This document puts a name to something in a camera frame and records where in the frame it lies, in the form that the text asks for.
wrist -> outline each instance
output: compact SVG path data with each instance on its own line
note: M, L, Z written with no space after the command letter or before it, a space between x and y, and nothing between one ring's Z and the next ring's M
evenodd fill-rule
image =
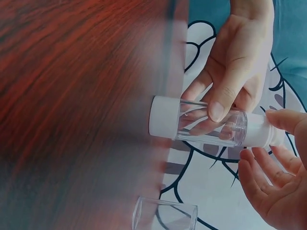
M230 0L230 6L233 15L266 23L274 21L272 0Z

hand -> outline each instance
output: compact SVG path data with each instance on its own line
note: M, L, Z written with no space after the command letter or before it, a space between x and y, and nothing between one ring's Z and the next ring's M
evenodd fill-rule
M269 225L279 230L306 230L307 114L281 110L267 112L267 118L295 136L300 158L285 147L272 147L276 159L288 171L283 172L266 150L245 149L240 154L240 182L247 199Z
M194 101L212 87L202 101L209 117L220 122L233 104L252 111L258 104L272 49L272 0L231 0L231 14L221 28L200 75L183 93Z

fingernail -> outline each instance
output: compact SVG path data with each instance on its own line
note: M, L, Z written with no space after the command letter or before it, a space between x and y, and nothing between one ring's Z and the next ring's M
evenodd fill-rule
M224 107L219 102L213 102L209 109L209 116L214 122L220 122L224 113Z

clear plastic cylinder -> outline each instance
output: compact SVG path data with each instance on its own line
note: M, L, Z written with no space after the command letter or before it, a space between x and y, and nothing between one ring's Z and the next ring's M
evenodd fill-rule
M208 104L156 96L150 114L153 136L227 147L268 147L283 143L284 131L273 127L265 115L231 109L216 123Z
M206 103L180 101L175 139L233 147L242 144L246 131L247 116L242 111L230 110L221 122L216 123L209 118Z

transparent container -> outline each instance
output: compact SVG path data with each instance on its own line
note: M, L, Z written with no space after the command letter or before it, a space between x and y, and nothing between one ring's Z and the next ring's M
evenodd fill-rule
M195 230L198 207L139 197L132 230Z
M282 145L284 131L272 126L265 115L232 109L216 123L208 116L208 104L156 96L149 133L153 136L227 147Z

